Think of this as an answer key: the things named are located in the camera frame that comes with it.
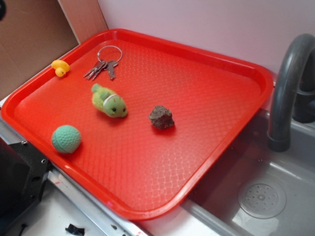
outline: red tray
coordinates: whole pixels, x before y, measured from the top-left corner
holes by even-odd
[[[85,80],[105,45],[124,53],[116,78],[111,81],[102,72],[93,82]],[[101,57],[118,59],[118,51],[111,51],[103,50]],[[130,220],[151,219],[176,207],[273,88],[271,75],[259,65],[124,29],[102,32],[62,59],[71,67],[66,77],[45,69],[7,99],[2,117]],[[94,83],[125,100],[127,117],[109,118],[94,108]],[[156,105],[171,110],[175,126],[152,126],[148,115]],[[82,135],[73,154],[59,153],[51,143],[53,132],[65,124]]]

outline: key ring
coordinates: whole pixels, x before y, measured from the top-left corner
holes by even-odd
[[[116,61],[116,62],[119,62],[119,61],[121,60],[121,58],[123,57],[123,52],[122,52],[122,50],[121,50],[119,47],[113,46],[113,45],[107,45],[107,46],[105,46],[105,47],[102,47],[102,48],[99,50],[99,52],[97,53],[97,59],[101,62],[101,59],[99,59],[100,52],[101,52],[103,49],[109,48],[109,47],[116,48],[116,49],[118,49],[118,50],[120,51],[120,54],[121,54],[121,55],[120,55],[120,58]]]

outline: rock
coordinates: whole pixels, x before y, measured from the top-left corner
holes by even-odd
[[[162,130],[175,124],[172,116],[172,112],[164,106],[156,106],[149,115],[149,119],[155,128]]]

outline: tray rim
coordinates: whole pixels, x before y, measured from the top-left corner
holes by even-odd
[[[219,144],[217,148],[211,153],[211,156],[215,158],[207,158],[205,162],[198,168],[198,170],[189,178],[181,190],[174,195],[174,197],[166,204],[159,206],[152,210],[140,211],[134,210],[122,200],[117,199],[117,197],[109,191],[104,192],[104,189],[101,189],[99,184],[92,179],[89,175],[82,174],[79,170],[71,167],[71,162],[68,162],[64,158],[56,157],[56,154],[50,150],[48,146],[38,142],[36,134],[24,127],[20,122],[15,120],[14,111],[15,107],[23,101],[24,98],[29,96],[34,92],[39,86],[48,82],[52,77],[54,77],[54,69],[50,66],[35,75],[28,82],[14,91],[5,101],[2,109],[1,115],[3,119],[9,123],[16,131],[18,131],[22,136],[28,139],[33,145],[35,145],[41,152],[45,153],[47,157],[57,165],[63,172],[66,173],[70,178],[84,187],[102,203],[110,207],[117,214],[128,218],[130,220],[147,220],[159,217],[168,211],[172,210],[178,206],[185,198],[185,196],[193,189],[199,179],[211,168],[211,166],[219,159],[220,154],[226,149],[226,147],[234,140],[234,138],[241,132],[245,125],[251,120],[255,113],[259,110],[261,105],[271,94],[273,90],[273,79],[268,70],[260,65],[247,62],[244,60],[236,59],[233,57],[221,55],[214,52],[209,52],[203,49],[198,49],[192,46],[183,45],[180,43],[172,42],[169,40],[145,35],[142,33],[137,33],[134,31],[126,29],[110,29],[103,32],[100,32],[90,39],[83,42],[81,45],[77,46],[67,54],[61,57],[61,59],[67,61],[69,64],[72,64],[77,60],[77,56],[84,54],[97,46],[98,44],[113,39],[121,39],[124,41],[132,41],[133,38],[140,38],[141,40],[137,41],[137,44],[146,46],[150,43],[154,43],[154,49],[157,49],[166,53],[173,53],[176,50],[176,55],[186,59],[196,59],[203,58],[205,61],[200,63],[209,64],[209,62],[216,63],[214,67],[224,69],[229,72],[235,73],[235,70],[238,70],[239,75],[250,77],[259,84],[261,88],[261,95],[259,99],[251,106],[250,109],[243,115],[243,117],[236,123],[236,125],[229,131],[236,135],[227,135],[223,141]]]

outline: plush turtle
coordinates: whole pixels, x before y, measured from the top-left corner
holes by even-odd
[[[101,112],[113,118],[125,117],[127,115],[125,101],[114,91],[104,88],[99,84],[94,84],[92,92],[92,103]]]

